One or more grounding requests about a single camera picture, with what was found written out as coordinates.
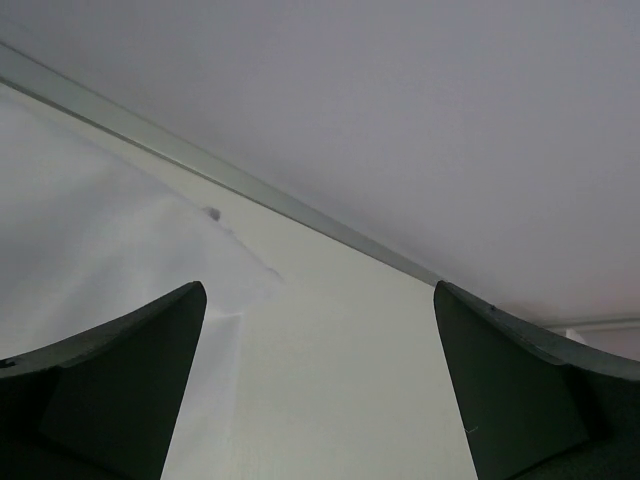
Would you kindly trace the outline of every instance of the white ceiling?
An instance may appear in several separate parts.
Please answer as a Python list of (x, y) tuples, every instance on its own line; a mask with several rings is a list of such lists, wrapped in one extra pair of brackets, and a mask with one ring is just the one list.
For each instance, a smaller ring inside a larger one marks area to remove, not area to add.
[(640, 2), (0, 0), (0, 39), (532, 319), (640, 314)]

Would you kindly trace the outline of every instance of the white wall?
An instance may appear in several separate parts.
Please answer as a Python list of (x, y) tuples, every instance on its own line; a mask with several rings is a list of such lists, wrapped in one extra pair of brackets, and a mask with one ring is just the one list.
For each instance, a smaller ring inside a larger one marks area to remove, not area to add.
[(580, 335), (590, 347), (640, 362), (640, 328), (594, 330)]
[(512, 313), (640, 316), (638, 0), (2, 0), (0, 40)]
[(194, 202), (219, 208), (238, 237), (284, 277), (284, 291), (247, 318), (222, 478), (476, 478), (432, 287), (115, 137), (23, 101)]

